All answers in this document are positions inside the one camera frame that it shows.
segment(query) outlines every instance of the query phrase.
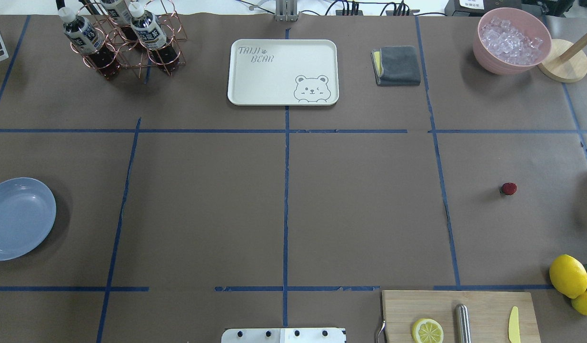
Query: wooden cutting board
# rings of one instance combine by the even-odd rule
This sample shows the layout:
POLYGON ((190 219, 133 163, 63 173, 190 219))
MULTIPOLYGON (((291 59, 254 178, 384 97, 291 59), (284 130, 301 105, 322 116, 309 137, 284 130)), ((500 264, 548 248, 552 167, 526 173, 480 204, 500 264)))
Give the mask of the wooden cutting board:
POLYGON ((457 304, 469 309, 474 343, 509 343, 511 308, 519 309, 522 343, 541 343, 535 308, 528 292, 382 291, 382 311, 389 343, 413 343, 411 327, 421 318, 432 318, 444 330, 444 343, 457 343, 457 304))

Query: blue plate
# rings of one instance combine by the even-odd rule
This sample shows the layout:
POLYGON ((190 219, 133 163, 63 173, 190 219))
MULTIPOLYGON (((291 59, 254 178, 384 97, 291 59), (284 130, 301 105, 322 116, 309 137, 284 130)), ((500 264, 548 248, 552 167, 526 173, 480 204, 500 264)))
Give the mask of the blue plate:
POLYGON ((55 218, 54 195, 42 182, 16 178, 0 183, 0 261, 36 248, 55 218))

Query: bottle label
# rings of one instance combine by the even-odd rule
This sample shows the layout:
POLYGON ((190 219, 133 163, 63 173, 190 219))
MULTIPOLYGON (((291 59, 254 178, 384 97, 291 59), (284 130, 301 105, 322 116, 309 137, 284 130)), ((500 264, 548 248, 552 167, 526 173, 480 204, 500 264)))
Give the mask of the bottle label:
POLYGON ((158 50, 167 44, 167 35, 160 27, 158 18, 154 15, 154 20, 147 26, 147 28, 136 28, 132 26, 135 31, 139 34, 139 37, 150 50, 158 50))
POLYGON ((98 48, 103 43, 102 37, 97 34, 95 28, 93 28, 86 18, 84 18, 84 26, 82 29, 76 32, 65 31, 65 35, 69 37, 69 40, 82 55, 97 52, 98 48))
POLYGON ((126 6, 126 2, 124 0, 116 0, 111 4, 101 2, 101 4, 103 7, 105 7, 105 10, 117 25, 130 25, 132 16, 130 15, 130 11, 128 11, 128 6, 126 6))

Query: white metal plate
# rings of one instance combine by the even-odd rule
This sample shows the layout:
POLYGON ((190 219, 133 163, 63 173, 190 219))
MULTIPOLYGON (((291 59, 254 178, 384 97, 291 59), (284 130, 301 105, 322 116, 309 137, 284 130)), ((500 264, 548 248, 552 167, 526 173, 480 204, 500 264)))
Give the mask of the white metal plate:
POLYGON ((228 99, 233 104, 328 106, 338 98, 332 41, 240 39, 232 44, 228 99))
POLYGON ((221 343, 346 343, 343 328, 228 329, 221 343))

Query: blue tape line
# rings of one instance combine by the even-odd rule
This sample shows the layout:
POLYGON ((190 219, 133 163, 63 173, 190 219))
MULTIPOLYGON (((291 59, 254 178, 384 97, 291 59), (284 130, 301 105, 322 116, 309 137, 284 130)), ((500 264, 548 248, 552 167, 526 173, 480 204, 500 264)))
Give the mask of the blue tape line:
POLYGON ((105 287, 0 286, 0 292, 104 292, 105 287))
POLYGON ((110 292, 149 292, 149 287, 111 287, 110 292))
POLYGON ((428 96, 428 76, 427 66, 424 59, 424 50, 422 48, 422 37, 420 32, 420 21, 418 17, 414 17, 416 21, 416 33, 418 36, 418 50, 420 52, 420 61, 422 63, 422 76, 424 77, 424 90, 427 94, 428 111, 431 113, 431 133, 433 135, 433 145, 435 145, 435 158, 437 159, 437 171, 439 173, 439 185, 441 187, 441 198, 443 199, 444 208, 446 209, 446 219, 448 221, 448 236, 450 238, 450 254, 452 256, 452 267, 454 268, 454 280, 456 285, 460 285, 460 276, 458 274, 458 262, 456 259, 456 248, 454 246, 454 234, 452 233, 452 221, 450 219, 450 208, 448 207, 448 194, 446 193, 446 183, 444 181, 443 169, 441 167, 441 155, 439 154, 439 142, 437 141, 437 127, 435 126, 435 117, 433 116, 433 105, 428 96))
POLYGON ((149 52, 147 54, 147 65, 149 65, 150 67, 147 67, 147 72, 145 73, 145 80, 143 81, 144 85, 147 85, 147 83, 149 82, 149 72, 151 71, 151 60, 149 59, 149 52))
POLYGON ((572 100, 570 100, 568 88, 566 88, 566 84, 563 82, 562 88, 564 89, 566 101, 568 102, 568 108, 570 109, 570 115, 572 115, 572 120, 575 123, 575 128, 577 129, 577 134, 579 135, 579 140, 581 141, 581 146, 583 146, 583 154, 585 154, 585 161, 587 161, 587 144, 585 144, 585 138, 583 137, 583 133, 581 133, 581 126, 579 125, 579 121, 577 119, 577 113, 575 112, 575 109, 572 106, 572 100))
POLYGON ((576 134, 575 130, 430 130, 438 134, 576 134))
POLYGON ((434 291, 519 291, 524 289, 553 289, 550 284, 472 284, 456 286, 435 286, 434 291))
POLYGON ((137 141, 139 139, 139 126, 141 126, 141 118, 137 120, 135 128, 135 137, 132 141, 132 149, 130 150, 130 160, 128 161, 128 171, 126 172, 126 181, 124 183, 124 195, 122 196, 122 205, 119 209, 118 227, 115 231, 115 239, 113 241, 113 251, 111 254, 111 263, 109 265, 109 275, 107 277, 107 286, 105 288, 105 297, 103 298, 103 307, 101 310, 101 321, 99 322, 99 330, 97 334, 97 343, 101 342, 102 331, 105 325, 105 317, 107 315, 107 308, 109 304, 109 293, 111 292, 111 282, 113 280, 113 269, 115 269, 115 258, 118 254, 119 235, 122 230, 122 221, 124 217, 124 207, 128 198, 128 185, 130 183, 130 171, 132 170, 132 163, 135 159, 135 151, 137 150, 137 141))
POLYGON ((30 15, 27 16, 25 20, 25 25, 23 26, 23 30, 20 33, 19 42, 16 45, 16 49, 12 54, 12 59, 10 59, 10 65, 8 65, 8 71, 6 71, 6 76, 3 78, 3 82, 1 83, 0 89, 0 102, 1 97, 3 96, 3 92, 6 90, 6 84, 8 84, 8 80, 10 79, 10 73, 12 72, 12 67, 14 66, 14 62, 16 61, 16 57, 19 55, 20 46, 23 43, 23 38, 25 37, 26 28, 29 26, 30 15))
MULTIPOLYGON (((133 129, 0 129, 1 133, 134 133, 133 129)), ((141 129, 142 134, 284 134, 282 129, 141 129)), ((290 134, 406 134, 407 130, 290 130, 290 134)))
POLYGON ((372 292, 378 289, 380 289, 380 286, 289 286, 289 291, 292 292, 372 292))
POLYGON ((133 133, 132 129, 0 129, 1 133, 133 133))
POLYGON ((195 134, 284 134, 285 130, 245 130, 245 129, 141 129, 143 134, 195 133, 195 134))
POLYGON ((288 325, 287 302, 289 287, 289 106, 285 106, 285 200, 283 218, 283 327, 288 325))
MULTIPOLYGON (((287 286, 287 292, 372 292, 380 286, 287 286)), ((226 286, 215 287, 216 292, 282 292, 281 286, 226 286)))
POLYGON ((292 130, 292 134, 406 134, 407 130, 292 130))
MULTIPOLYGON (((105 287, 0 286, 0 292, 104 292, 105 287)), ((149 287, 112 287, 112 292, 149 292, 149 287)))
POLYGON ((227 286, 215 287, 216 292, 282 292, 282 286, 227 286))

